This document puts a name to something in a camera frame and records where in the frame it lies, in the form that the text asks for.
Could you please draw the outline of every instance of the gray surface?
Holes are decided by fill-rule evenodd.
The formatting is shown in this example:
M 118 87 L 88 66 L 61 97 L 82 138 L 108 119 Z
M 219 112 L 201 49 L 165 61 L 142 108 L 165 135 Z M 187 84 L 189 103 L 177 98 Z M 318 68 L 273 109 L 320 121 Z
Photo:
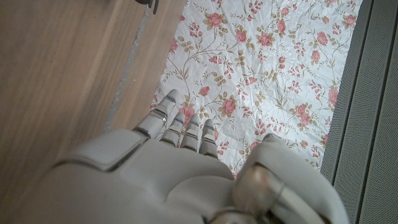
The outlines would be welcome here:
M 397 99 L 398 35 L 396 34 L 369 166 L 360 223 L 398 222 Z
M 340 149 L 343 143 L 346 123 L 348 119 L 351 99 L 354 92 L 362 49 L 368 31 L 368 20 L 372 8 L 372 0 L 364 0 L 359 10 L 358 20 L 355 25 L 351 47 L 349 48 L 343 77 L 341 78 L 340 92 L 331 121 L 328 145 L 322 161 L 321 174 L 332 184 L 335 181 Z
M 361 6 L 322 164 L 351 223 L 398 219 L 396 56 L 389 68 L 397 8 L 394 0 L 365 0 Z

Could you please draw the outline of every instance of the robotic hand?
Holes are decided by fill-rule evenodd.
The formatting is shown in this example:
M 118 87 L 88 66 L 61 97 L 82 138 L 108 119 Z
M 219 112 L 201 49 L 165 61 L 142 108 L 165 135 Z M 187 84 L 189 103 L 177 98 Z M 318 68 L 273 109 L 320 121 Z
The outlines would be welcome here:
M 267 135 L 236 180 L 217 158 L 213 122 L 193 115 L 176 148 L 183 114 L 160 141 L 172 90 L 132 130 L 110 131 L 56 163 L 16 223 L 348 223 L 329 182 Z

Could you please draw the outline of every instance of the white fabric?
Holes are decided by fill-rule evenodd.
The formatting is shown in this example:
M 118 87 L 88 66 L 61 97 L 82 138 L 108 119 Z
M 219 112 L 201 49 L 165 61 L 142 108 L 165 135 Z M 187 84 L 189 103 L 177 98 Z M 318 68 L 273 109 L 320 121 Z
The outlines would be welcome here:
M 151 107 L 179 90 L 234 173 L 266 133 L 319 170 L 360 4 L 190 0 Z

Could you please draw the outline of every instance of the floral sheet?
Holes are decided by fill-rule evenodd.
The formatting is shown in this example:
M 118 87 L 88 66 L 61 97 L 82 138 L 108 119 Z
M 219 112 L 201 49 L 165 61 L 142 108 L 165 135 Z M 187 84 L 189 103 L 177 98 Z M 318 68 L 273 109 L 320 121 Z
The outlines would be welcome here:
M 267 133 L 319 170 L 360 4 L 190 0 L 151 107 L 178 89 L 234 173 Z

